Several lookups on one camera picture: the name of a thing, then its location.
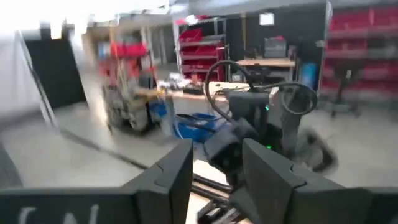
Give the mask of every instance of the gray floor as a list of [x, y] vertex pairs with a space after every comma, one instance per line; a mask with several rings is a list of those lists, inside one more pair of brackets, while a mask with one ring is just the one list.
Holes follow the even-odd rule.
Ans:
[[[158, 71], [164, 76], [170, 67]], [[164, 141], [161, 130], [144, 137], [115, 131], [105, 125], [100, 76], [82, 75], [89, 107], [74, 105], [55, 111], [58, 125], [110, 151], [147, 166], [168, 153], [176, 141]], [[176, 100], [178, 113], [206, 111], [204, 102]], [[383, 108], [363, 108], [363, 115], [339, 115], [334, 121], [324, 111], [304, 117], [302, 126], [315, 128], [336, 151], [338, 168], [328, 178], [347, 187], [398, 186], [398, 123]], [[119, 186], [141, 171], [115, 158], [63, 138], [42, 120], [9, 128], [1, 134], [24, 187]]]

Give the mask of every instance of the concrete floor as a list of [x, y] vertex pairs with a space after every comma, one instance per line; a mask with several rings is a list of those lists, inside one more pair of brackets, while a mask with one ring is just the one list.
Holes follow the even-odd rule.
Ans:
[[[159, 76], [167, 70], [159, 71]], [[89, 107], [74, 105], [55, 111], [61, 128], [147, 166], [174, 147], [176, 141], [164, 141], [159, 129], [144, 137], [119, 131], [111, 134], [105, 125], [100, 76], [86, 72], [82, 80]], [[175, 104], [177, 113], [206, 108], [204, 102], [176, 100]], [[328, 113], [314, 111], [303, 118], [302, 126], [316, 129], [336, 151], [339, 166], [327, 175], [331, 180], [347, 187], [398, 187], [398, 122], [391, 120], [387, 109], [362, 110], [358, 119], [339, 114], [334, 121]], [[123, 161], [65, 139], [41, 119], [9, 128], [1, 140], [19, 169], [24, 187], [120, 186], [141, 173]]]

